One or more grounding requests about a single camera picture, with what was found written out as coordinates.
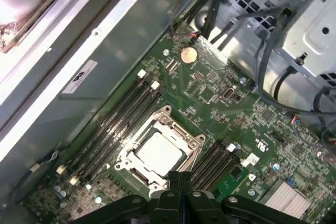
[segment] chip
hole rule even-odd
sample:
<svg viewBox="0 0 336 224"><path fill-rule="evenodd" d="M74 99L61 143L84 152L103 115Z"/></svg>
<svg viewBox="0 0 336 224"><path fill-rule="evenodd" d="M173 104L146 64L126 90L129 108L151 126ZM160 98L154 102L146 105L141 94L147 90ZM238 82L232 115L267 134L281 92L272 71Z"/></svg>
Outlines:
<svg viewBox="0 0 336 224"><path fill-rule="evenodd" d="M269 122L273 117L273 112L266 109L262 114L261 118L264 119L266 122Z"/></svg>
<svg viewBox="0 0 336 224"><path fill-rule="evenodd" d="M231 171L231 175L234 177L234 178L236 178L240 173L241 173L241 169L238 167L238 166L236 166L235 168L233 168L232 169L232 171Z"/></svg>
<svg viewBox="0 0 336 224"><path fill-rule="evenodd" d="M83 209L82 209L81 207L79 207L79 208L77 208L76 212L77 212L78 214L81 214L81 213L83 212Z"/></svg>
<svg viewBox="0 0 336 224"><path fill-rule="evenodd" d="M304 149L300 144L296 144L296 145L294 146L294 148L292 149L292 152L293 152L295 155L299 156L304 150L305 150L305 149Z"/></svg>

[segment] black plastic part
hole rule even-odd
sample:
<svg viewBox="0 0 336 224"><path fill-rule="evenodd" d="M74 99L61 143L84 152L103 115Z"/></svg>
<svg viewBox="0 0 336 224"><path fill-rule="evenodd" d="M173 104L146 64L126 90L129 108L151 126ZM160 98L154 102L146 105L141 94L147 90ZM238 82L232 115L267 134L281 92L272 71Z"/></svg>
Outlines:
<svg viewBox="0 0 336 224"><path fill-rule="evenodd" d="M156 192L149 202L141 196L126 196L70 224L307 224L238 195L218 203L211 193L192 189L190 172L169 172L168 180L169 190Z"/></svg>
<svg viewBox="0 0 336 224"><path fill-rule="evenodd" d="M230 195L222 200L222 211L230 216L249 220L258 224L307 224L290 215L276 211L239 195Z"/></svg>
<svg viewBox="0 0 336 224"><path fill-rule="evenodd" d="M89 213L69 224L105 224L123 221L147 214L147 200L138 195L129 195Z"/></svg>

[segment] sticker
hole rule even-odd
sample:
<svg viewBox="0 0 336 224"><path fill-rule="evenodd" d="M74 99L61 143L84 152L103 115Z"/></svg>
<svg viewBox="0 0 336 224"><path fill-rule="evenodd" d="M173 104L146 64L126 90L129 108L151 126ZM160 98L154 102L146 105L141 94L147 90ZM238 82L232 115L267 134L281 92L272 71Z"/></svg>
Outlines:
<svg viewBox="0 0 336 224"><path fill-rule="evenodd" d="M255 166L258 161L259 161L259 157L257 157L255 154L251 153L248 157L247 157L247 161L252 164L253 166Z"/></svg>
<svg viewBox="0 0 336 224"><path fill-rule="evenodd" d="M63 90L62 94L73 94L97 64L98 63L94 60L89 60L86 62L86 64L82 67L81 70L79 70L73 80Z"/></svg>

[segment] ram slot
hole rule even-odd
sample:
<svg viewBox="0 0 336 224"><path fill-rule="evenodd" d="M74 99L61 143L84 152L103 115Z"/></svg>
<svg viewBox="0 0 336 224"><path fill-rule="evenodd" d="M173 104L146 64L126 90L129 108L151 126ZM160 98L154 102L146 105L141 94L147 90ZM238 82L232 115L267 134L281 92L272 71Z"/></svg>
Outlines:
<svg viewBox="0 0 336 224"><path fill-rule="evenodd" d="M127 125L128 120L132 116L133 112L142 105L143 101L145 101L149 95L150 87L148 86L133 103L129 103L126 109L123 110L118 115L118 117L113 119L109 130L105 132L102 138L101 145L98 148L92 148L85 155L85 158L80 163L76 173L82 174L87 169L92 161L95 160L95 157L97 157L108 146L109 142L111 141L111 137L109 137L109 135L112 133L115 135L116 132L118 132L120 129L123 129Z"/></svg>
<svg viewBox="0 0 336 224"><path fill-rule="evenodd" d="M233 156L226 157L216 167L211 169L211 172L205 174L205 178L198 181L198 185L195 185L195 190L212 190L213 187L227 174L237 163Z"/></svg>
<svg viewBox="0 0 336 224"><path fill-rule="evenodd" d="M209 190L236 165L236 156L216 142L192 170L195 190Z"/></svg>
<svg viewBox="0 0 336 224"><path fill-rule="evenodd" d="M87 173L86 175L86 181L92 181L96 178L96 176L100 173L101 169L103 168L103 165L109 160L109 158L111 157L112 153L117 149L118 147L118 140L122 140L124 138L126 138L134 129L135 127L138 125L139 122L141 122L142 120L148 118L148 116L153 112L156 103L158 102L158 100L160 99L160 97L162 96L163 92L158 92L157 94L154 94L155 99L153 101L151 101L148 106L146 106L145 110L141 111L141 113L139 114L138 117L136 117L136 120L132 123L132 125L130 125L129 128L127 128L127 130L116 140L116 144L114 144L104 155L102 158L100 158L98 160L97 163L95 163L94 165L94 170L90 171Z"/></svg>
<svg viewBox="0 0 336 224"><path fill-rule="evenodd" d="M120 114L120 110L124 110L137 98L140 92L142 92L150 82L148 80L137 80L131 87L127 89L125 94L117 101L109 113L104 117L102 123L100 123L89 135L85 144L77 151L75 158L70 162L69 167L79 167L82 160L85 160L86 154L93 149L103 139L102 136L110 128L111 121Z"/></svg>

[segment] integrated circuit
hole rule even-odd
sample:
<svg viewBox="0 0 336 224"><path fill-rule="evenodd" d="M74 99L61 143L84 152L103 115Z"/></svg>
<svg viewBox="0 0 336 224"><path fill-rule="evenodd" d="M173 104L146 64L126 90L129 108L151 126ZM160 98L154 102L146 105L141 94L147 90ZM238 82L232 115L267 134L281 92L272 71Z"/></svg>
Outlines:
<svg viewBox="0 0 336 224"><path fill-rule="evenodd" d="M296 144L293 149L292 152L299 156L305 149L303 148L303 146L301 144Z"/></svg>
<svg viewBox="0 0 336 224"><path fill-rule="evenodd" d="M273 117L273 112L269 109L266 109L262 114L261 118L265 120L265 122L269 122Z"/></svg>

